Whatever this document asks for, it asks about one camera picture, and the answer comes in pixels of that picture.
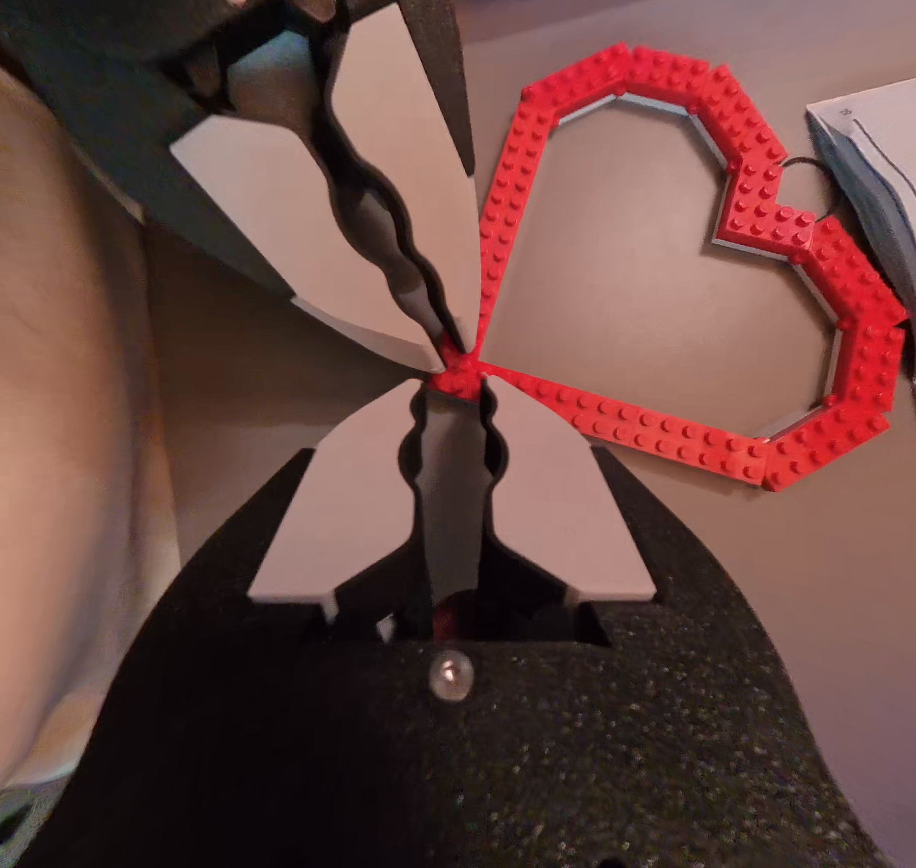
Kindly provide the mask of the grey desk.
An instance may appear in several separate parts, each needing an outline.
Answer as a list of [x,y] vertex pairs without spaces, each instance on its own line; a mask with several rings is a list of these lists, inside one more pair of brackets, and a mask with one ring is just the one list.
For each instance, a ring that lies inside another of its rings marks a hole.
[[[623,41],[727,63],[792,155],[809,103],[914,76],[914,0],[454,0],[478,198],[522,87]],[[833,333],[784,263],[709,243],[709,149],[622,105],[558,130],[486,355],[747,436],[822,393]],[[177,546],[186,561],[293,452],[406,372],[163,233],[149,234]],[[614,454],[728,569],[780,650],[831,771],[914,866],[914,404],[772,494]]]

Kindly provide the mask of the person's beige clothing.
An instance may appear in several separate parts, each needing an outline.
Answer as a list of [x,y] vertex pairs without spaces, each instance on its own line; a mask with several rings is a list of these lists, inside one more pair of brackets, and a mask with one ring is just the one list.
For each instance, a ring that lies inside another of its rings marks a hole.
[[1,81],[1,781],[74,770],[179,571],[140,211]]

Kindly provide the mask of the open instruction booklet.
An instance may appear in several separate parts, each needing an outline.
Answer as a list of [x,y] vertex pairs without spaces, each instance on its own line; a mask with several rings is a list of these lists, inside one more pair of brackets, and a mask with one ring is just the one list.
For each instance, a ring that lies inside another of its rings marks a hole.
[[902,302],[915,298],[915,80],[806,107],[812,140]]

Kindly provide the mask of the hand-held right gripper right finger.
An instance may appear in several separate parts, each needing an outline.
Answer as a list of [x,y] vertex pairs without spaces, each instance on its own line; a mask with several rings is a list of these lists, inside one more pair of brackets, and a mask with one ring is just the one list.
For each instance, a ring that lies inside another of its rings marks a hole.
[[480,411],[491,483],[479,589],[510,605],[653,600],[656,584],[591,444],[495,374]]

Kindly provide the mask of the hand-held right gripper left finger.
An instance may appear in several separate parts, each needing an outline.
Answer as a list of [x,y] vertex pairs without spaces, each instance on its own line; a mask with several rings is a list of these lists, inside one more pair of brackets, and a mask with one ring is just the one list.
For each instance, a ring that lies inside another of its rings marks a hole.
[[418,435],[409,378],[355,411],[316,447],[248,590],[255,602],[398,607],[415,568],[417,524],[402,450]]

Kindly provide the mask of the red brick heart frame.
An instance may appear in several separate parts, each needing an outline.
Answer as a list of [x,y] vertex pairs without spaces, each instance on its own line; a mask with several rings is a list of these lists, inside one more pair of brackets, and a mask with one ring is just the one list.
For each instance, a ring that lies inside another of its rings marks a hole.
[[[484,362],[481,353],[546,145],[562,124],[616,100],[685,117],[727,175],[713,241],[786,261],[832,320],[830,381],[818,406],[775,435],[750,438]],[[430,388],[477,402],[500,377],[582,435],[771,492],[794,485],[888,429],[909,318],[835,218],[777,202],[788,153],[725,64],[620,43],[520,94],[479,222],[475,347],[444,343]]]

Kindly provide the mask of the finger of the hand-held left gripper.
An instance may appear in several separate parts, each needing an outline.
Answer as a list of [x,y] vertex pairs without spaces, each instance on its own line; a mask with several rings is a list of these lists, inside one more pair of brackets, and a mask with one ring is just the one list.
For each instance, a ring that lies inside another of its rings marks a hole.
[[457,345],[474,349],[480,312],[475,180],[464,164],[397,3],[352,23],[325,95],[358,164],[394,197],[404,251],[433,273]]
[[212,115],[169,150],[280,274],[294,305],[383,358],[444,371],[430,336],[396,304],[382,269],[345,237],[327,176],[291,129]]

